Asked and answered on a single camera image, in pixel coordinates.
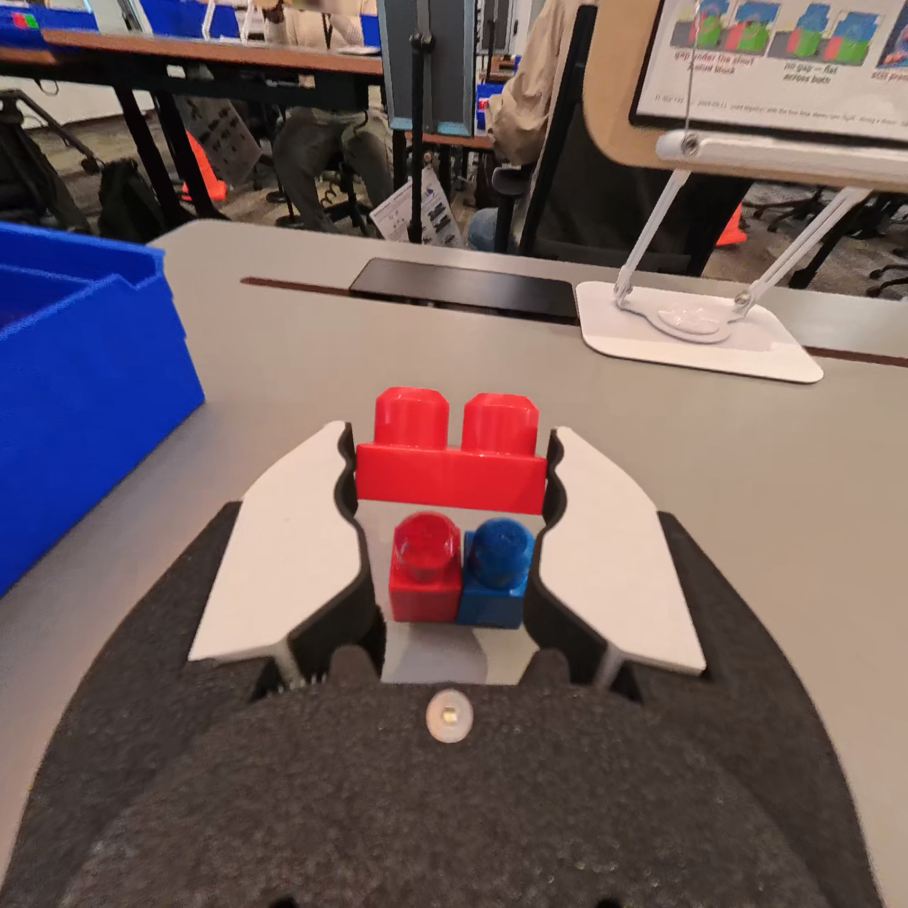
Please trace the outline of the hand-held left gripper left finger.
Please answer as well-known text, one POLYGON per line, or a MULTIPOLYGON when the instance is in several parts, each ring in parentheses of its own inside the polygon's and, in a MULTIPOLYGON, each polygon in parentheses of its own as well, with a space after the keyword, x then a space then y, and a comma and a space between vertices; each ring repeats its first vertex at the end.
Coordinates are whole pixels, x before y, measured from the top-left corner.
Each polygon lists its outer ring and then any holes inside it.
POLYGON ((358 646, 381 676, 387 625, 357 509, 352 427, 331 421, 244 494, 188 661, 263 659, 278 688, 300 688, 358 646))

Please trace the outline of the red two-stud block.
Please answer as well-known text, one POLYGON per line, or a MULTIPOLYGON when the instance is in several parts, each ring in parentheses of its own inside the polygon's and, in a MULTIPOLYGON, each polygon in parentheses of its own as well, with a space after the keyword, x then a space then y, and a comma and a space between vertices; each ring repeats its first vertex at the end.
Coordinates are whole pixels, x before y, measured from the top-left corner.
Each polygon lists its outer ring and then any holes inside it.
POLYGON ((374 438, 356 448, 361 500, 539 515, 548 462, 536 453, 539 410, 525 396, 480 393, 448 445, 448 401, 395 387, 376 399, 374 438))

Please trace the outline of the white printed sign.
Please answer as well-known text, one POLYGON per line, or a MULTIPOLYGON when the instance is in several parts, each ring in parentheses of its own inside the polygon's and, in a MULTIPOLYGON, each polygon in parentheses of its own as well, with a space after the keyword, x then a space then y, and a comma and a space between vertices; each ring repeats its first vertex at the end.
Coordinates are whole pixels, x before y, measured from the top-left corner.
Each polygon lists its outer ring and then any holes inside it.
POLYGON ((183 125, 214 172, 232 189, 251 176, 262 149, 234 104, 211 97, 176 96, 183 125))

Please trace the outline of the grey monitor on pole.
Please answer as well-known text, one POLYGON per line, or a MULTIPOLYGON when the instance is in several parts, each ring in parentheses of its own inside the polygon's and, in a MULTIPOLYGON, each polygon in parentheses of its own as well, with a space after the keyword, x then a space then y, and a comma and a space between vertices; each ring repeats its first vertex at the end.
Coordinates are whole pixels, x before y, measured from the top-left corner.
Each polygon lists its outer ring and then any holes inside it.
POLYGON ((394 187, 412 180, 410 243, 417 244, 426 151, 442 139, 474 137, 477 3, 379 1, 377 8, 394 187))

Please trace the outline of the brown background table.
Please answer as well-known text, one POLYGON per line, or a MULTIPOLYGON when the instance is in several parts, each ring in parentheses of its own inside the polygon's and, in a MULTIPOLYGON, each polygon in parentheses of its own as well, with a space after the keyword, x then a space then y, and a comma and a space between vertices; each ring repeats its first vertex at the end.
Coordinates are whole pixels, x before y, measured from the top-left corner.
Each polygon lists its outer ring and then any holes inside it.
POLYGON ((339 111, 369 106, 381 85, 380 56, 306 51, 274 44, 208 42, 138 32, 104 34, 43 29, 46 47, 3 46, 2 76, 36 82, 107 86, 114 90, 132 142, 165 216, 165 230, 194 216, 223 219, 191 150, 176 97, 261 101, 339 111), (195 215, 183 208, 150 127, 136 101, 147 92, 157 107, 176 170, 195 215))

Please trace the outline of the printed cardboard box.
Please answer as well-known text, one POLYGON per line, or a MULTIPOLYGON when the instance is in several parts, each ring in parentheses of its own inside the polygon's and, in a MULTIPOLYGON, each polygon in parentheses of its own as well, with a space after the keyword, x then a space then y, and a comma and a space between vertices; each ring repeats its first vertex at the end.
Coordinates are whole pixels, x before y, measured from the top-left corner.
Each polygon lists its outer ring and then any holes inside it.
MULTIPOLYGON (((421 179, 421 240, 423 245, 464 249, 466 244, 448 197, 431 166, 425 166, 421 179)), ((392 243, 410 241, 412 180, 395 191, 369 214, 380 237, 392 243)))

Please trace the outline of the black backpack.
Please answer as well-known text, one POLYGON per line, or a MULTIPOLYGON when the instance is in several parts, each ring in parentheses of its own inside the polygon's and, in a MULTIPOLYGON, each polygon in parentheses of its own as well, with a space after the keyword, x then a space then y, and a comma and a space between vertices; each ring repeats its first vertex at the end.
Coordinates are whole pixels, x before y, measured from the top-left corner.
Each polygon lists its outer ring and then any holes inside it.
POLYGON ((110 162, 101 170, 98 234, 109 240, 148 244, 170 227, 152 188, 130 159, 110 162))

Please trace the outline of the red single-stud block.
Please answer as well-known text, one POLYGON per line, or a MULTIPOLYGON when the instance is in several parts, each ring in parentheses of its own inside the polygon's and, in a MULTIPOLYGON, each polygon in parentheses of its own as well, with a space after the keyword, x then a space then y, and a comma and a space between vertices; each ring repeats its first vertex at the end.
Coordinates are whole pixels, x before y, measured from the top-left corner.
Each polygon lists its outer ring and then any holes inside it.
POLYGON ((389 594, 404 623, 455 623, 462 593, 461 533, 440 513, 407 516, 394 530, 389 594))

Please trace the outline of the black table panel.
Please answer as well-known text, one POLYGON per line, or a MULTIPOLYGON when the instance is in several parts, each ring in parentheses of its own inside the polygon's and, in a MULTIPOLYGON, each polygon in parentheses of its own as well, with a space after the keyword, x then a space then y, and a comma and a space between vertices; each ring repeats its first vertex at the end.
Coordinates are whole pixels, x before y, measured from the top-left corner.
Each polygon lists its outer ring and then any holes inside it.
POLYGON ((433 303, 529 321, 579 324, 574 289, 559 279, 374 258, 349 292, 361 298, 433 303))

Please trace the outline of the wooden instruction board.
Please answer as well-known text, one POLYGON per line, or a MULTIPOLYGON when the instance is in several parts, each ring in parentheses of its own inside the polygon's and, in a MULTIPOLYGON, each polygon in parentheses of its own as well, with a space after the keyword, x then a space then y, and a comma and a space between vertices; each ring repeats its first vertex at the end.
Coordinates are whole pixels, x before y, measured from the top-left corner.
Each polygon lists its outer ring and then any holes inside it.
POLYGON ((906 2, 600 2, 583 109, 629 165, 674 131, 905 153, 906 2))

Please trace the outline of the blue single-stud block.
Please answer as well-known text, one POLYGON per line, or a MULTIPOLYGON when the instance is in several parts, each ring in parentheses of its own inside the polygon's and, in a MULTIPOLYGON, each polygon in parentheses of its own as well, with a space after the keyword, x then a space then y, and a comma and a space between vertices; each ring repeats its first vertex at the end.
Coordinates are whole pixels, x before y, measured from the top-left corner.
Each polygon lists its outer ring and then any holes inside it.
POLYGON ((535 542, 528 528, 505 517, 465 533, 457 624, 520 628, 535 542))

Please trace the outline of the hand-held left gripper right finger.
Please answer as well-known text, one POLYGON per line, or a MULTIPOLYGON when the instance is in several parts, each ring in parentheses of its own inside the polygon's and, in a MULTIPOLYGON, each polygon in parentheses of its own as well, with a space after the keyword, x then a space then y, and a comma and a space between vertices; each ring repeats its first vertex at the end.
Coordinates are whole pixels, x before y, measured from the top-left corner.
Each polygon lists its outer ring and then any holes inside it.
POLYGON ((660 513, 629 473, 572 428, 553 428, 544 527, 524 627, 567 664, 569 682, 611 687, 641 665, 700 678, 707 659, 660 513))

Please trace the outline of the black office chair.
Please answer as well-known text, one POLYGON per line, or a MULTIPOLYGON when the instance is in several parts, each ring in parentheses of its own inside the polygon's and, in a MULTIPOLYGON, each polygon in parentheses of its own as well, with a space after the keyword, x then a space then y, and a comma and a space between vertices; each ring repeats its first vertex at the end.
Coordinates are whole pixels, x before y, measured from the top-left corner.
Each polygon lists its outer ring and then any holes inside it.
MULTIPOLYGON (((539 180, 529 192, 517 248, 521 254, 619 267, 630 253, 655 204, 667 187, 669 172, 621 165, 600 152, 585 125, 582 93, 585 64, 594 26, 596 2, 586 2, 576 14, 559 98, 552 118, 550 144, 544 151, 539 180), (591 244, 538 241, 538 227, 566 132, 575 112, 582 111, 589 149, 596 150, 596 164, 590 165, 590 195, 595 204, 595 225, 591 244)), ((641 262, 644 271, 700 276, 716 241, 753 181, 741 177, 691 175, 671 202, 668 213, 656 229, 641 262)))

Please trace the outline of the blue plastic bin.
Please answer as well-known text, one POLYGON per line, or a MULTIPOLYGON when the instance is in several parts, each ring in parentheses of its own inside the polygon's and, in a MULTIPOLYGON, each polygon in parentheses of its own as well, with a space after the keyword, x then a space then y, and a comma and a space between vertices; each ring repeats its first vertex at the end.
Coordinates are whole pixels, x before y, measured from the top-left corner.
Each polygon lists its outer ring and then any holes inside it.
POLYGON ((140 1, 139 5, 154 34, 201 40, 201 2, 140 1))
POLYGON ((58 9, 28 3, 1 2, 1 46, 22 50, 48 47, 44 30, 98 32, 90 9, 58 9))
POLYGON ((1 593, 205 401, 163 251, 2 223, 1 593))

